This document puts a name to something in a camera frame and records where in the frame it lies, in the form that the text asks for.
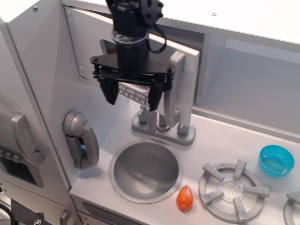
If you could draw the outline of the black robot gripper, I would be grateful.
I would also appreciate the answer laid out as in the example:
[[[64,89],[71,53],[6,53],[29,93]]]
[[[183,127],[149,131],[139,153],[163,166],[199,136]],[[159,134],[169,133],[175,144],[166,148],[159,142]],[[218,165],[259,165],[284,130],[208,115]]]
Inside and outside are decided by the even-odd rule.
[[[163,90],[172,88],[174,70],[167,62],[159,62],[146,44],[112,44],[105,55],[93,56],[94,78],[100,83],[106,100],[114,105],[120,82],[150,87],[150,110],[158,108]]]

